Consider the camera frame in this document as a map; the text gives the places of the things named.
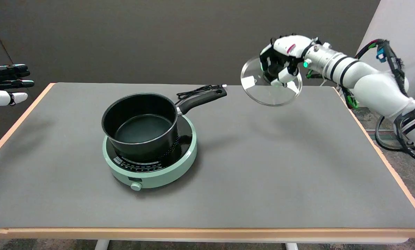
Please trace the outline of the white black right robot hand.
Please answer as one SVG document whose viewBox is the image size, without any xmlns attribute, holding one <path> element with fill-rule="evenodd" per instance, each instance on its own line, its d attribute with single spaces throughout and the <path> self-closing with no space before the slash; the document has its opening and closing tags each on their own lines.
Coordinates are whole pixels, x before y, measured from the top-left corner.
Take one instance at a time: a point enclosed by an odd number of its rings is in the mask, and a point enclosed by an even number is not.
<svg viewBox="0 0 415 250">
<path fill-rule="evenodd" d="M 306 52 L 316 43 L 316 39 L 298 34 L 271 39 L 259 54 L 265 81 L 273 86 L 287 86 L 298 76 L 298 64 L 304 61 Z"/>
</svg>

